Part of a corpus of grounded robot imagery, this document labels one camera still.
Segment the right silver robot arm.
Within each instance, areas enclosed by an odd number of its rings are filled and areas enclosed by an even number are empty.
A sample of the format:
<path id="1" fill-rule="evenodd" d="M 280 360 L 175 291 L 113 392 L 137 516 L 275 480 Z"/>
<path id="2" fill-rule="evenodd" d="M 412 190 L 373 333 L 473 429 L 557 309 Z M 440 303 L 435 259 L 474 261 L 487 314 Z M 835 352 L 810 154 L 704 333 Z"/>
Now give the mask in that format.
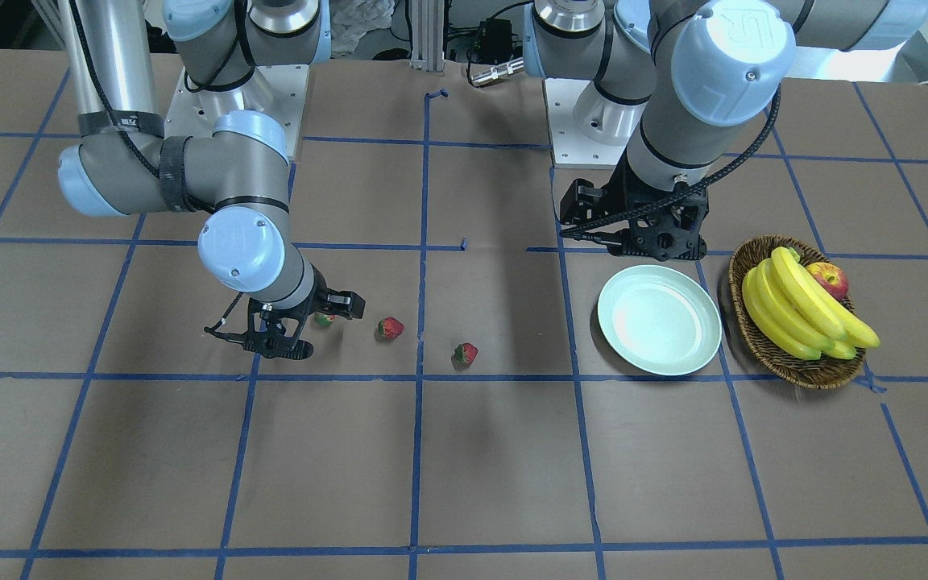
<path id="1" fill-rule="evenodd" d="M 63 1 L 81 141 L 60 155 L 69 204 L 90 217 L 206 212 L 199 257 L 246 296 L 243 333 L 207 333 L 265 358 L 303 360 L 307 319 L 360 319 L 365 300 L 331 289 L 293 245 L 292 154 L 263 70 L 330 56 L 327 1 L 166 1 L 185 89 L 201 94 L 209 135 L 177 135 L 158 111 L 143 4 Z"/>

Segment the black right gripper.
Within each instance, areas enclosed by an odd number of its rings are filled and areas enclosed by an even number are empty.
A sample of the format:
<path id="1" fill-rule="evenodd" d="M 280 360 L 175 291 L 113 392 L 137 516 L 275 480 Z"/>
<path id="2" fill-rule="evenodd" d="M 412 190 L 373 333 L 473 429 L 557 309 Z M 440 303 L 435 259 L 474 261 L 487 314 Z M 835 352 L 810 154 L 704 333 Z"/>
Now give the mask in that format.
<path id="1" fill-rule="evenodd" d="M 313 282 L 302 300 L 294 300 L 292 307 L 279 309 L 264 302 L 248 301 L 245 333 L 220 333 L 217 328 L 205 327 L 207 334 L 225 342 L 241 346 L 244 351 L 260 354 L 263 358 L 305 360 L 313 355 L 313 344 L 301 337 L 307 319 L 313 313 L 324 313 L 347 320 L 364 317 L 366 301 L 353 291 L 336 291 L 325 286 L 324 276 L 312 270 Z"/>

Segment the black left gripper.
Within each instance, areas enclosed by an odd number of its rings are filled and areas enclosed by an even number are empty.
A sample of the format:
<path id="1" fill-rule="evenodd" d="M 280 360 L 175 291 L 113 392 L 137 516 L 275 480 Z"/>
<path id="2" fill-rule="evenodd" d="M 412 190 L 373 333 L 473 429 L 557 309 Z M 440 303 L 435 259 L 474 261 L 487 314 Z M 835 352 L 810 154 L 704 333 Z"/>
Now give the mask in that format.
<path id="1" fill-rule="evenodd" d="M 707 253 L 700 227 L 710 212 L 705 188 L 648 186 L 619 158 L 601 188 L 576 179 L 559 205 L 564 238 L 607 247 L 615 256 L 699 261 Z"/>

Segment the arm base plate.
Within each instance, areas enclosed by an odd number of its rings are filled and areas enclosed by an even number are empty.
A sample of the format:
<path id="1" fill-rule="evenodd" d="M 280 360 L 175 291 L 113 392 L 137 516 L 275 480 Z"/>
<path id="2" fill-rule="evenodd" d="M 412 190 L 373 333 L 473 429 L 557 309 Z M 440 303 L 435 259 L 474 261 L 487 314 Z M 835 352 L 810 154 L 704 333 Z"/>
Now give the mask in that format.
<path id="1" fill-rule="evenodd" d="M 545 78 L 544 91 L 553 165 L 614 168 L 640 121 L 644 103 L 612 101 L 593 81 L 570 78 Z"/>
<path id="2" fill-rule="evenodd" d="M 242 87 L 193 93 L 193 84 L 185 78 L 183 69 L 163 115 L 164 135 L 209 137 L 222 115 L 233 110 L 257 110 L 279 122 L 286 135 L 287 158 L 295 161 L 311 72 L 312 67 L 306 64 L 268 65 L 257 68 Z"/>

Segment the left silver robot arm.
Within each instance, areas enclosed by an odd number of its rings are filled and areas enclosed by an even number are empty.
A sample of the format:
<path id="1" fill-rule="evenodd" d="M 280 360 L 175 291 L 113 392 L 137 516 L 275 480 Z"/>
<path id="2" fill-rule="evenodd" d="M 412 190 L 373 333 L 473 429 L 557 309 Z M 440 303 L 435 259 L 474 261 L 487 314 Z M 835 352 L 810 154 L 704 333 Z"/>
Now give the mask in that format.
<path id="1" fill-rule="evenodd" d="M 530 76 L 587 80 L 641 112 L 609 181 L 568 188 L 560 235 L 700 260 L 707 189 L 770 135 L 796 48 L 894 48 L 928 1 L 534 1 L 525 16 Z"/>

